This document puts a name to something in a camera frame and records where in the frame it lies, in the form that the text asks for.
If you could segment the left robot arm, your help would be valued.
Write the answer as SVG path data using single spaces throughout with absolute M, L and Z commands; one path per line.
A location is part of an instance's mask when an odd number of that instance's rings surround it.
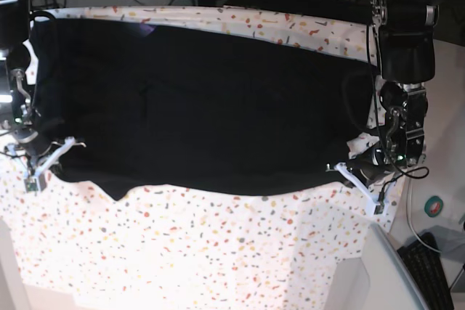
M 428 110 L 425 82 L 435 75 L 433 31 L 439 9 L 437 0 L 370 0 L 372 18 L 366 42 L 376 51 L 367 59 L 371 79 L 382 78 L 373 90 L 373 104 L 385 110 L 383 126 L 371 134 L 379 140 L 366 154 L 348 163 L 370 185 L 398 172 L 413 177 L 412 169 L 424 152 L 424 119 Z

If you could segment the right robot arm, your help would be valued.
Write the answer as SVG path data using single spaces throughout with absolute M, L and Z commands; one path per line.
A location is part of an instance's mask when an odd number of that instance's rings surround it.
M 1 0 L 1 135 L 11 135 L 26 156 L 37 161 L 50 150 L 51 142 L 33 128 L 39 116 L 37 88 L 28 88 L 26 70 L 32 58 L 25 42 L 31 23 L 55 20 L 46 11 L 31 11 L 31 0 Z

